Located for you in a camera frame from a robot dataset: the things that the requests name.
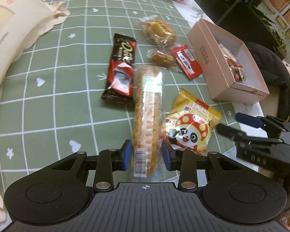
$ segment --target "yellow snack bag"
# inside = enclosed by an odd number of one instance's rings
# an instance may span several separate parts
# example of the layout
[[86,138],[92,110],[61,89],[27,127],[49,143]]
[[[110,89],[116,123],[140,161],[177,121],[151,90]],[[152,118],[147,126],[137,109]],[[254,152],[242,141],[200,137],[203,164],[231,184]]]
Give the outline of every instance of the yellow snack bag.
[[180,89],[171,112],[166,116],[167,139],[177,149],[191,148],[204,155],[221,114],[185,89]]

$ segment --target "dove chocolate bar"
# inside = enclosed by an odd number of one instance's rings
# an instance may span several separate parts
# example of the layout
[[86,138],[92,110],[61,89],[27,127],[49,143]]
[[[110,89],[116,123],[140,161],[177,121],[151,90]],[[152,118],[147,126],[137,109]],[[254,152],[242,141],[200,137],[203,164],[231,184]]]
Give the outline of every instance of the dove chocolate bar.
[[132,65],[135,61],[137,40],[120,35],[114,35],[114,46],[108,67],[105,91],[101,99],[122,104],[134,104]]

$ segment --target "packaged bread roll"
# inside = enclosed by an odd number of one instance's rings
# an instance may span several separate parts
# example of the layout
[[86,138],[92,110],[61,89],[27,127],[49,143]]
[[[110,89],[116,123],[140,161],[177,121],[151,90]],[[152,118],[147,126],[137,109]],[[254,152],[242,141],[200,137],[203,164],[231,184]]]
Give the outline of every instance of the packaged bread roll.
[[146,178],[156,167],[162,119],[162,71],[143,65],[138,69],[133,127],[133,176]]

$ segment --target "pink box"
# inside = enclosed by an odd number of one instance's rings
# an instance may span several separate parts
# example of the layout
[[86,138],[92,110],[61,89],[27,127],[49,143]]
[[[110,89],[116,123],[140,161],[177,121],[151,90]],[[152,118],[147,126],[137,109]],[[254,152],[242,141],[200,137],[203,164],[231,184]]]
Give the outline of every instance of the pink box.
[[[244,42],[204,19],[197,22],[188,38],[202,67],[213,100],[255,104],[269,95],[262,74]],[[218,43],[243,66],[247,81],[236,82]]]

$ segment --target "white star print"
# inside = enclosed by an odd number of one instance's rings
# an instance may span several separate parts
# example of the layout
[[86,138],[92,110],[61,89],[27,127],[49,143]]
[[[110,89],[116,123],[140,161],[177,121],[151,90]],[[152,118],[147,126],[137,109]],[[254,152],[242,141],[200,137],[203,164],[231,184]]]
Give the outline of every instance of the white star print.
[[14,156],[13,148],[8,148],[8,152],[6,153],[6,156],[12,159],[12,157]]
[[70,38],[70,39],[72,39],[72,38],[74,38],[74,37],[76,37],[76,34],[75,34],[75,33],[71,33],[71,34],[68,36],[68,38]]

